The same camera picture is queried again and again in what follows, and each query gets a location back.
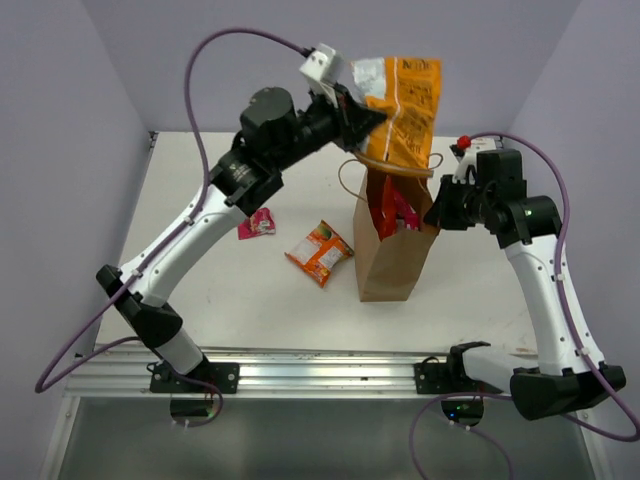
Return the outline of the large pink cookie bag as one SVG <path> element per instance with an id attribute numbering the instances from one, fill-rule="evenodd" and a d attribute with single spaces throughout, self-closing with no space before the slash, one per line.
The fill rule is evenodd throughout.
<path id="1" fill-rule="evenodd" d="M 420 219 L 417 212 L 399 191 L 393 189 L 392 192 L 396 211 L 396 231 L 418 231 L 420 229 Z"/>

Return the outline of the red and cream chip bag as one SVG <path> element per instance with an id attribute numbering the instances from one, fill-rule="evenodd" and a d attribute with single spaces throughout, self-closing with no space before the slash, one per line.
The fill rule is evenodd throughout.
<path id="1" fill-rule="evenodd" d="M 369 209 L 374 227 L 380 240 L 396 232 L 397 209 L 392 178 L 385 175 L 382 183 L 375 186 L 369 197 Z"/>

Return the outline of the tall orange snack bag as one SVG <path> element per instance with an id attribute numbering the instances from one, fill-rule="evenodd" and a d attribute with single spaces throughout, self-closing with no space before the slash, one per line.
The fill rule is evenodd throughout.
<path id="1" fill-rule="evenodd" d="M 353 61 L 351 73 L 365 105 L 387 116 L 359 147 L 359 161 L 389 174 L 430 177 L 442 62 L 424 57 L 366 58 Z"/>

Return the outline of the brown paper bag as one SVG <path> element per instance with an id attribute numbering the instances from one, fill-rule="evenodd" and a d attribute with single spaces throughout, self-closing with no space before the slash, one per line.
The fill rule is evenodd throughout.
<path id="1" fill-rule="evenodd" d="M 382 205 L 386 179 L 420 220 L 416 229 L 401 228 L 382 239 L 374 225 L 372 209 Z M 426 180 L 398 176 L 368 167 L 353 214 L 355 274 L 362 302 L 404 302 L 414 290 L 435 243 L 439 229 L 422 222 L 433 206 Z"/>

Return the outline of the small orange snack packet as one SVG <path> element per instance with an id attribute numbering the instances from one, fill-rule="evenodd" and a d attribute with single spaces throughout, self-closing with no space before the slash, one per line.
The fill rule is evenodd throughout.
<path id="1" fill-rule="evenodd" d="M 352 258 L 354 250 L 326 221 L 320 223 L 285 257 L 324 288 L 334 267 Z"/>

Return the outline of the small pink snack packet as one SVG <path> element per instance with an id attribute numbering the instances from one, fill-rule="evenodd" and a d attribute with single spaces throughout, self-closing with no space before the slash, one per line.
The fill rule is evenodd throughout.
<path id="1" fill-rule="evenodd" d="M 274 235 L 276 223 L 269 208 L 258 209 L 237 227 L 239 240 L 248 240 L 263 235 Z"/>

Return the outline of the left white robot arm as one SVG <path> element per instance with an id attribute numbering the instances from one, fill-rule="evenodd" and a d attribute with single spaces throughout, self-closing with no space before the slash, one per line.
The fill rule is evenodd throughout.
<path id="1" fill-rule="evenodd" d="M 205 171 L 189 207 L 136 258 L 105 265 L 96 278 L 140 341 L 172 370 L 185 392 L 210 381 L 211 366 L 168 299 L 182 278 L 227 233 L 283 186 L 282 173 L 329 143 L 351 152 L 387 116 L 340 84 L 333 98 L 314 93 L 297 110 L 280 87 L 256 92 L 240 115 L 230 150 Z"/>

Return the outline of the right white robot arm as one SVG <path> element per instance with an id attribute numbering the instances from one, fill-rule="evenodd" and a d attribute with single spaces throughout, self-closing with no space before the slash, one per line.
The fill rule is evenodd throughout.
<path id="1" fill-rule="evenodd" d="M 559 242 L 556 204 L 528 195 L 519 151 L 451 150 L 458 167 L 442 177 L 424 221 L 449 231 L 481 225 L 496 237 L 524 295 L 538 358 L 526 361 L 481 341 L 455 345 L 447 384 L 461 393 L 488 384 L 509 394 L 527 420 L 598 405 L 625 387 L 626 376 L 605 360 L 590 334 Z"/>

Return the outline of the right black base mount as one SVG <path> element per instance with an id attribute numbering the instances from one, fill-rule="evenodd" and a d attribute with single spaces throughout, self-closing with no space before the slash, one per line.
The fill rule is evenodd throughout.
<path id="1" fill-rule="evenodd" d="M 413 365 L 414 384 L 419 395 L 446 394 L 453 391 L 451 377 L 445 361 L 429 356 Z"/>

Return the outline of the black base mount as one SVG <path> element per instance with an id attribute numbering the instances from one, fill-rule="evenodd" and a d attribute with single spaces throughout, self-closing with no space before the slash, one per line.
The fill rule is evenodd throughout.
<path id="1" fill-rule="evenodd" d="M 146 365 L 151 374 L 149 390 L 152 393 L 195 394 L 212 393 L 211 385 L 225 394 L 235 394 L 240 380 L 240 365 L 233 362 L 202 363 L 188 375 L 181 375 L 165 362 Z"/>
<path id="2" fill-rule="evenodd" d="M 429 356 L 413 365 L 414 384 L 419 395 L 446 394 L 453 391 L 451 377 L 445 361 Z"/>

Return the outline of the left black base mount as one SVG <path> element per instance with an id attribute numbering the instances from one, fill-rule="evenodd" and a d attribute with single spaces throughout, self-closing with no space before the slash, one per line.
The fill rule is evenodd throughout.
<path id="1" fill-rule="evenodd" d="M 146 365 L 151 374 L 149 390 L 152 393 L 195 394 L 212 393 L 211 385 L 225 394 L 235 394 L 240 380 L 240 365 L 233 362 L 202 363 L 188 375 L 181 375 L 165 362 Z"/>

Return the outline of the aluminium rail frame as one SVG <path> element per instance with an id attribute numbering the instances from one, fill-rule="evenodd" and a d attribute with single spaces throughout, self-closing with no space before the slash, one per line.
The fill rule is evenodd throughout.
<path id="1" fill-rule="evenodd" d="M 444 354 L 284 350 L 206 350 L 209 360 L 232 369 L 223 380 L 225 399 L 413 399 L 418 396 L 415 366 L 442 365 Z M 67 397 L 203 399 L 177 380 L 162 386 L 153 374 L 156 357 L 140 345 L 116 347 L 75 370 Z"/>

